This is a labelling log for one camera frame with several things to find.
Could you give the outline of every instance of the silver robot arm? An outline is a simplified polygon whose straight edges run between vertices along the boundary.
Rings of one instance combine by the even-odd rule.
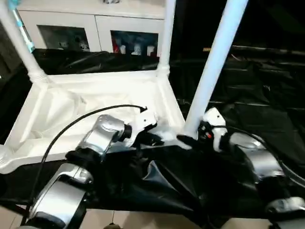
[[[291,191],[289,174],[260,137],[230,131],[216,108],[203,115],[198,131],[217,153],[243,156],[274,229],[305,229],[305,201]]]
[[[30,209],[29,219],[18,229],[79,228],[86,214],[88,186],[94,182],[92,166],[100,164],[111,143],[122,141],[132,146],[137,135],[157,120],[146,110],[129,124],[110,115],[101,115],[75,151],[40,192]]]

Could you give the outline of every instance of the glass cabinet door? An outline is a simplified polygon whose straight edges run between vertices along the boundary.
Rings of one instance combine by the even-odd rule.
[[[94,15],[19,11],[36,48],[101,51]]]
[[[101,49],[132,55],[160,56],[164,20],[96,16]]]

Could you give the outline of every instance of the black cable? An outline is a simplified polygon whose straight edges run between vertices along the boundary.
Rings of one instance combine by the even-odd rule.
[[[40,167],[39,167],[39,170],[37,172],[37,175],[35,177],[35,181],[34,181],[34,185],[32,187],[32,191],[31,191],[31,194],[30,194],[30,204],[26,207],[26,213],[27,215],[26,216],[23,216],[22,218],[22,221],[21,221],[21,226],[25,224],[26,222],[26,219],[27,219],[27,216],[29,214],[29,211],[30,211],[30,207],[31,207],[31,204],[33,203],[34,201],[34,198],[35,198],[35,191],[37,189],[37,185],[38,185],[38,182],[39,182],[39,179],[40,179],[40,176],[41,176],[41,171],[43,169],[43,165],[47,159],[47,156],[50,152],[50,150],[52,149],[53,145],[55,144],[55,142],[60,138],[60,136],[65,132],[67,131],[71,126],[73,126],[74,124],[78,123],[79,121],[81,121],[82,119],[90,116],[90,115],[94,115],[96,113],[99,113],[99,112],[102,112],[102,111],[106,111],[106,110],[110,110],[110,109],[114,109],[114,108],[120,108],[120,107],[135,107],[135,108],[139,108],[140,109],[140,112],[143,112],[145,110],[147,110],[147,108],[144,108],[144,107],[141,107],[141,106],[137,106],[137,105],[131,105],[131,104],[122,104],[122,105],[115,105],[115,106],[109,106],[109,107],[105,107],[105,108],[101,108],[101,109],[98,109],[98,110],[95,110],[95,111],[91,111],[87,114],[84,114],[82,115],[81,117],[75,119],[73,122],[71,122],[70,124],[68,124],[65,128],[63,128],[54,138],[53,140],[51,141],[51,143],[49,144],[46,152],[44,153],[42,159],[41,159],[41,163],[40,163]]]

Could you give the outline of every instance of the black cloth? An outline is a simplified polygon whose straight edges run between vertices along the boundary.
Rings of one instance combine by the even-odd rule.
[[[64,51],[34,52],[48,74],[135,71],[155,69],[155,58]],[[170,82],[186,116],[205,58],[171,61]],[[229,58],[210,106],[216,106],[227,124],[262,136],[277,147],[280,157],[300,174],[305,173],[305,104],[303,68],[268,60]],[[0,93],[3,143],[30,89],[20,69]],[[42,188],[62,161],[48,162]],[[255,186],[238,183],[228,173],[229,163],[211,150],[183,150],[177,146],[109,154],[95,180],[91,208],[157,211],[184,214],[202,225],[207,215],[264,218]],[[19,167],[0,176],[2,203],[28,204],[38,164]],[[296,187],[300,196],[304,191]]]

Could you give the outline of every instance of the shelf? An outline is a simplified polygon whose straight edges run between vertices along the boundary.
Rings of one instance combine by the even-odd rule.
[[[90,111],[118,104],[147,107],[158,120],[158,126],[151,133],[168,145],[178,144],[176,133],[183,128],[184,119],[168,79],[160,81],[156,75],[157,71],[49,75],[51,84],[34,83],[5,142],[7,153],[0,155],[0,173],[40,162],[52,139],[67,124]],[[139,109],[125,107],[102,114],[129,123],[138,113]],[[87,117],[67,130],[47,160],[63,160],[100,114]],[[132,148],[115,143],[108,153],[126,150]]]
[[[22,0],[18,10],[94,14],[117,17],[164,19],[165,0]]]

